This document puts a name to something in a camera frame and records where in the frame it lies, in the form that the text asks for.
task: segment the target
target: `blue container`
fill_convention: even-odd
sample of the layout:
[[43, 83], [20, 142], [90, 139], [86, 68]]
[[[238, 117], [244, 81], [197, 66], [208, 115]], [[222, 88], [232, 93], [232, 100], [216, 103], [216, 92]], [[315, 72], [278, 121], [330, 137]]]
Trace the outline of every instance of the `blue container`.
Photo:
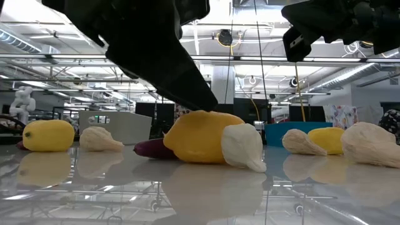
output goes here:
[[330, 128], [331, 122], [282, 122], [279, 124], [265, 125], [265, 136], [268, 146], [282, 147], [282, 137], [290, 129], [299, 129], [306, 134], [317, 128]]

